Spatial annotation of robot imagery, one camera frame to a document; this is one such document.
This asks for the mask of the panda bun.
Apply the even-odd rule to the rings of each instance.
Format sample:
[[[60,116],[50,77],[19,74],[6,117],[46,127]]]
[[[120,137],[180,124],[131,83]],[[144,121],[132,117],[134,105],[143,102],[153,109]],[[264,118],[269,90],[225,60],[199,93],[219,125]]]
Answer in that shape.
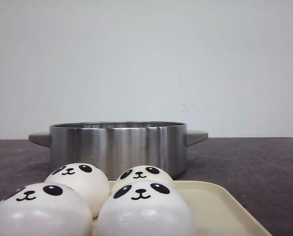
[[[155,166],[140,165],[131,167],[123,172],[114,182],[111,188],[111,194],[115,193],[118,189],[131,182],[140,180],[154,180],[168,184],[171,187],[175,187],[174,180],[164,170]]]
[[[180,193],[150,180],[128,183],[106,200],[98,236],[195,236],[194,215]]]
[[[78,192],[88,203],[93,218],[110,196],[110,184],[105,173],[88,163],[71,163],[58,167],[45,182],[66,185]]]
[[[62,184],[30,184],[0,201],[0,236],[90,236],[92,231],[87,202]]]

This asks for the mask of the stainless steel pot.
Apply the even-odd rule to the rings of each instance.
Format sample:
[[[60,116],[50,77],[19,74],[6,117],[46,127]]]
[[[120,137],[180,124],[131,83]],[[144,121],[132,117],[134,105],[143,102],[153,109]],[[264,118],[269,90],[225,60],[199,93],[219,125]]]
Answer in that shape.
[[[172,177],[187,169],[187,147],[208,139],[205,131],[173,121],[102,121],[53,124],[29,141],[50,149],[50,170],[89,163],[110,180],[130,167],[156,166]]]

